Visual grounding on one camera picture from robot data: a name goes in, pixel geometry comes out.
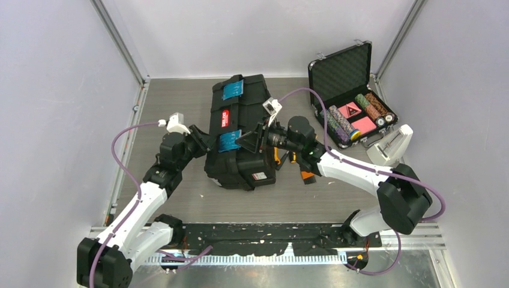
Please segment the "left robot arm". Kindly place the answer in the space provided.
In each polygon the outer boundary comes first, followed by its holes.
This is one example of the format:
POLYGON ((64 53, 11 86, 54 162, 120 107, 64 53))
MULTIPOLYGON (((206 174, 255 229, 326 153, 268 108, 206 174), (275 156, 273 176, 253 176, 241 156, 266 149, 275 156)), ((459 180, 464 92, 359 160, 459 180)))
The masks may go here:
POLYGON ((182 181, 182 171, 194 158, 212 150, 214 138, 195 125, 171 128, 160 144, 155 163, 147 170, 125 209, 94 239, 77 247, 77 283, 84 287, 128 287, 134 272, 164 246, 178 248, 185 229, 180 219, 161 214, 143 231, 150 217, 182 181))

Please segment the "black plastic toolbox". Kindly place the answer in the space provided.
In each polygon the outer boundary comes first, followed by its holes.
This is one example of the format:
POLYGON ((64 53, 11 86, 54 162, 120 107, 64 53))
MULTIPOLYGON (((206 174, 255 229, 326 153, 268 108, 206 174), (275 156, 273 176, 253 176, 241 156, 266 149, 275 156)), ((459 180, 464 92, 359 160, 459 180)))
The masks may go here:
POLYGON ((267 118, 263 103, 269 97, 262 74, 237 74, 212 87, 209 135, 215 145, 207 153, 204 171, 218 186, 252 191, 275 184, 274 148, 252 152, 236 144, 267 118))

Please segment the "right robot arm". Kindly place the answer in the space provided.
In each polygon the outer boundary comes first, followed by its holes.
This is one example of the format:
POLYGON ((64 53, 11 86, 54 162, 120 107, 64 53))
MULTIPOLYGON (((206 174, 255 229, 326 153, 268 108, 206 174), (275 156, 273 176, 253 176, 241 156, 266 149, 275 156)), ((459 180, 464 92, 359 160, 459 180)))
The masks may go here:
POLYGON ((333 150, 317 140, 314 128, 303 116, 292 117, 287 127, 258 124, 235 142, 250 152, 267 147, 293 152, 301 170, 338 179, 373 195, 376 206, 353 212, 341 226, 343 240, 350 246, 358 246, 367 236, 384 230, 411 234, 433 203, 409 166, 377 166, 333 150))

